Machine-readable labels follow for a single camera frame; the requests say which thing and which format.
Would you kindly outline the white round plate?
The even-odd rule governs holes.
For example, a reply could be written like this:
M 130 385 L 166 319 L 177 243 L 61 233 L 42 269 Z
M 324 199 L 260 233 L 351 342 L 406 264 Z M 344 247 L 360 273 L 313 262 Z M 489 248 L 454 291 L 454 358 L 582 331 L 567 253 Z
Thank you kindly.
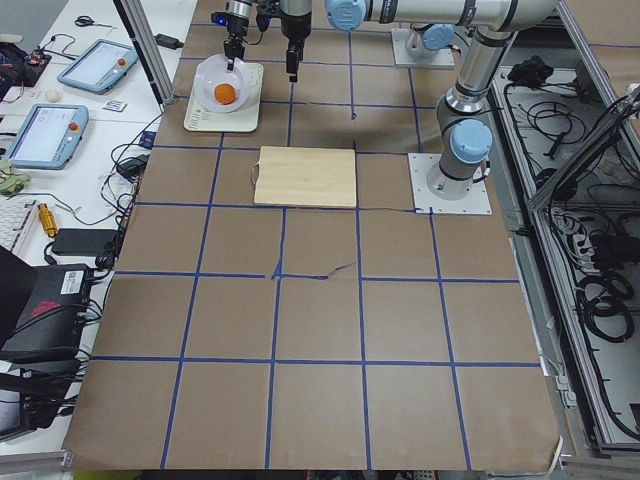
M 236 59 L 233 67 L 224 54 L 213 55 L 197 68 L 193 93 L 207 110 L 230 113 L 239 110 L 250 93 L 250 73 L 246 63 Z

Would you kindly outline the orange fruit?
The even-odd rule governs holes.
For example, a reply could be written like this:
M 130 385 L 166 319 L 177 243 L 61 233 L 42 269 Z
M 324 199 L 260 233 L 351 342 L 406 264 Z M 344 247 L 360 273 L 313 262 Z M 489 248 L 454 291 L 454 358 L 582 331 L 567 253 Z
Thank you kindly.
M 221 105 L 229 105 L 236 101 L 237 93 L 230 83 L 220 83 L 213 89 L 214 99 Z

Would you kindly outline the cream tray with bear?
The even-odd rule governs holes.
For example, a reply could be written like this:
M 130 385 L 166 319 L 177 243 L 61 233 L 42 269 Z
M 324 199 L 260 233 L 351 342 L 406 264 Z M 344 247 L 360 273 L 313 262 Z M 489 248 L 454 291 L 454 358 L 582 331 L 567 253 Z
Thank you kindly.
M 257 129 L 264 68 L 214 55 L 194 75 L 183 127 L 191 132 L 249 133 Z

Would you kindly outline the wooden cutting board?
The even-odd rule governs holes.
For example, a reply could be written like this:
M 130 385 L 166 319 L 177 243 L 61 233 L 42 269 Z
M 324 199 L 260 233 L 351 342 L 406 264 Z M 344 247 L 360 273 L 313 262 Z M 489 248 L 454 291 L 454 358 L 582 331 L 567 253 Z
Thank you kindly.
M 256 205 L 354 208 L 352 149 L 263 146 L 257 163 Z

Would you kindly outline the upper blue teach pendant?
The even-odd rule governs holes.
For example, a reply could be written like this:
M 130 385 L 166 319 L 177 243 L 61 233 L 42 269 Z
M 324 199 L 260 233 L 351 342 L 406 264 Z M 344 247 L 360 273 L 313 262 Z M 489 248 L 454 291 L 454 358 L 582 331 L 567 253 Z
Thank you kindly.
M 114 87 L 138 61 L 133 47 L 111 40 L 96 40 L 68 65 L 57 80 L 72 88 L 104 94 Z

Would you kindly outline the blue teach pendant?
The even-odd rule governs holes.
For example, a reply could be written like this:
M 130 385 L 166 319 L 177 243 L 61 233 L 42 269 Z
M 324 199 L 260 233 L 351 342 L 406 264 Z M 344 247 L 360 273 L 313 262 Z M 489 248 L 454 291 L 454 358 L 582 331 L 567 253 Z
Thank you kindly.
M 62 169 L 78 147 L 88 121 L 84 105 L 34 105 L 8 150 L 11 163 L 26 169 Z
M 133 47 L 111 40 L 96 40 L 68 65 L 57 80 L 72 88 L 104 94 L 114 87 L 138 61 Z

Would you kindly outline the black scissors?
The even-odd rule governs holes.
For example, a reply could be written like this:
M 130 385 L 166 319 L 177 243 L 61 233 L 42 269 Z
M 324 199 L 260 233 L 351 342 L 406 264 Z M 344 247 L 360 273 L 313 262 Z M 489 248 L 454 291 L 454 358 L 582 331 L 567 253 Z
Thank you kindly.
M 75 18 L 74 24 L 80 28 L 86 28 L 86 27 L 101 27 L 101 28 L 110 28 L 110 29 L 114 28 L 114 25 L 96 21 L 89 15 L 79 15 L 78 17 Z

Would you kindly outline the small white ball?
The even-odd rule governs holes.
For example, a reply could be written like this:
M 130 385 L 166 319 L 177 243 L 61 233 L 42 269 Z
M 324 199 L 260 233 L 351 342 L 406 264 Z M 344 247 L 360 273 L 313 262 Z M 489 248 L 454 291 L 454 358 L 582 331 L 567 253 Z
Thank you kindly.
M 56 90 L 48 90 L 45 96 L 49 102 L 53 102 L 53 103 L 59 102 L 61 99 L 60 93 Z

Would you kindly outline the lower blue teach pendant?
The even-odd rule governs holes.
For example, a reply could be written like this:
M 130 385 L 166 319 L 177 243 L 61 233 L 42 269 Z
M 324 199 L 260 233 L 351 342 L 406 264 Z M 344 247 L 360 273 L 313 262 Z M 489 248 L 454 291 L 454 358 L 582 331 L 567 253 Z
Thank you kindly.
M 78 147 L 88 121 L 84 105 L 34 105 L 8 150 L 11 163 L 26 169 L 62 169 Z

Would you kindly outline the yellow brass tool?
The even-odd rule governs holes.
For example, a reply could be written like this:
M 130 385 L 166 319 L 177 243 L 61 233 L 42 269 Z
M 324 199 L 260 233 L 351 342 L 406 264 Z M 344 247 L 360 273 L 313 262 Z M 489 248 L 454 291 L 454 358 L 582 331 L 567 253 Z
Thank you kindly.
M 52 211 L 45 203 L 38 204 L 38 218 L 44 233 L 49 238 L 55 238 L 58 234 L 58 227 Z

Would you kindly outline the black power adapter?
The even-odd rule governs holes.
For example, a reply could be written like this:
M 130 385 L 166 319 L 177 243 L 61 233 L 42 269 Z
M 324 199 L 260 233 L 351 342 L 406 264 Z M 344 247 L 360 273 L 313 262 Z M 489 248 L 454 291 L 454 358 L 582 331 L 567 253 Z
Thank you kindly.
M 62 228 L 51 251 L 60 256 L 96 256 L 105 248 L 112 247 L 115 238 L 114 229 Z

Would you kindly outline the black cloth bundle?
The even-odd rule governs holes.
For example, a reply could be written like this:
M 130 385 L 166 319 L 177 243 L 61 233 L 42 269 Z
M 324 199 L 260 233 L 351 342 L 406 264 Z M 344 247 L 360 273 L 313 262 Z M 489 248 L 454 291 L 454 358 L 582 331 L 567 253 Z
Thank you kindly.
M 507 79 L 518 86 L 538 88 L 546 83 L 554 73 L 554 68 L 547 65 L 539 56 L 515 65 L 509 72 Z

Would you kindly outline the white keyboard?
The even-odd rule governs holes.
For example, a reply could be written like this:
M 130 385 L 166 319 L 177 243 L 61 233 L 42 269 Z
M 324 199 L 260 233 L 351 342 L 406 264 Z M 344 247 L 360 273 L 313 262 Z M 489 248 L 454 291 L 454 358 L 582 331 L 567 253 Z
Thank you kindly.
M 30 199 L 1 201 L 1 246 L 19 254 L 37 218 L 38 203 Z

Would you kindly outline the black electronics box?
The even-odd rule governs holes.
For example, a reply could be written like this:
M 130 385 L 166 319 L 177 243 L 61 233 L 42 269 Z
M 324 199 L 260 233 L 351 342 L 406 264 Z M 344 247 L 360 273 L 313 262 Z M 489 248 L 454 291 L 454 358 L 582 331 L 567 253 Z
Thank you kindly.
M 1 359 L 15 364 L 73 360 L 86 323 L 101 317 L 86 264 L 25 266 L 1 281 Z

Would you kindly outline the white power strip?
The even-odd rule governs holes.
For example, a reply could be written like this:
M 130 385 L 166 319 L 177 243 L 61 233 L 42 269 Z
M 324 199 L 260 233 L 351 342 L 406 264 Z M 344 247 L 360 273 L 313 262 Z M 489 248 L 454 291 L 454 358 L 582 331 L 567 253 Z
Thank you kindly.
M 595 254 L 595 250 L 589 237 L 585 234 L 576 233 L 571 237 L 571 240 L 577 257 L 582 261 L 590 261 Z

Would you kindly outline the aluminium frame post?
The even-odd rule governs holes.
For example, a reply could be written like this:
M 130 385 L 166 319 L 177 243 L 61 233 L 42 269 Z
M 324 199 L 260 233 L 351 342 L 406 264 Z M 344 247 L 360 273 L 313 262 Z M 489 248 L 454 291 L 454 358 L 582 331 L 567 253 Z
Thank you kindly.
M 175 101 L 175 91 L 140 1 L 113 0 L 159 105 Z

